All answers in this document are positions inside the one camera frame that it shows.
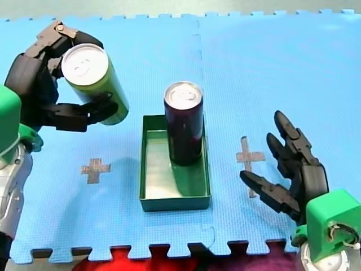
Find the aluminum can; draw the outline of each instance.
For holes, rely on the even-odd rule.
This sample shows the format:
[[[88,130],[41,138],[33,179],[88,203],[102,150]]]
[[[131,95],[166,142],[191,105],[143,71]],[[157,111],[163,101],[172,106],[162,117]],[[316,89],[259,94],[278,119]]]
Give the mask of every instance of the aluminum can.
[[[104,92],[112,94],[118,111],[102,121],[104,125],[120,123],[129,112],[129,104],[107,53],[97,45],[83,43],[69,49],[63,56],[61,71],[66,81],[84,103]]]
[[[164,95],[170,160],[181,166],[197,162],[202,153],[203,94],[194,83],[181,81]]]

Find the green can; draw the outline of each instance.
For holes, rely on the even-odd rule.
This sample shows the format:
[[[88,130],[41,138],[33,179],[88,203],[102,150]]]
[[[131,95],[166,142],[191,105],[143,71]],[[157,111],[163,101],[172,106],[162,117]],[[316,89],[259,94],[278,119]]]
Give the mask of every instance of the green can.
[[[109,92],[118,111],[102,121],[104,125],[120,123],[129,112],[129,104],[107,53],[97,45],[84,43],[69,49],[63,56],[61,71],[66,81],[84,103]]]

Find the red fabric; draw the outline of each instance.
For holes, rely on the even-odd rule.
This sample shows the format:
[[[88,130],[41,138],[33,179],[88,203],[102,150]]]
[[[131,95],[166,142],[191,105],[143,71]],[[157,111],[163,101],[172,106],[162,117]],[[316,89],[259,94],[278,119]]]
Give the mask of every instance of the red fabric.
[[[95,262],[84,259],[73,271],[194,271],[197,260],[168,259],[163,248],[152,251],[152,258],[147,260],[129,260],[128,250],[113,250],[113,260]]]

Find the robotic arm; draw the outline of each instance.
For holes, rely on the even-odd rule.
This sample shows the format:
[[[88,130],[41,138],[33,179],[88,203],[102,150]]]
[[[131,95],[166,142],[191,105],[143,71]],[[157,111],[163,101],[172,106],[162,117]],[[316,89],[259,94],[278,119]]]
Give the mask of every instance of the robotic arm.
[[[32,170],[32,151],[40,151],[42,126],[85,132],[87,126],[114,115],[118,105],[108,95],[83,105],[58,103],[61,60],[71,47],[96,38],[55,21],[19,54],[0,85],[0,271],[10,257],[24,204],[23,187]]]
[[[267,144],[279,172],[291,179],[290,189],[252,172],[241,171],[240,178],[261,201],[296,222],[292,245],[301,248],[297,271],[361,270],[361,204],[345,190],[330,192],[325,168],[302,131],[280,111],[274,120],[285,145],[271,133]]]
[[[21,123],[39,131],[41,126],[57,130],[85,132],[114,115],[118,105],[105,95],[84,105],[59,103],[56,80],[61,72],[62,55],[75,45],[92,43],[103,48],[96,38],[55,21],[44,29],[25,53],[19,54],[7,75],[5,86],[21,100]]]

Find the dark purple can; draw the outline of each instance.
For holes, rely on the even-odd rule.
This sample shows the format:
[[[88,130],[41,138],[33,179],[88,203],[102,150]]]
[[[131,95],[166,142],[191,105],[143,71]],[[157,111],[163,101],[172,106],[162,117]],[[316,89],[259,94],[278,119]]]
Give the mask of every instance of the dark purple can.
[[[187,166],[202,155],[203,95],[191,82],[181,81],[164,95],[170,160]]]

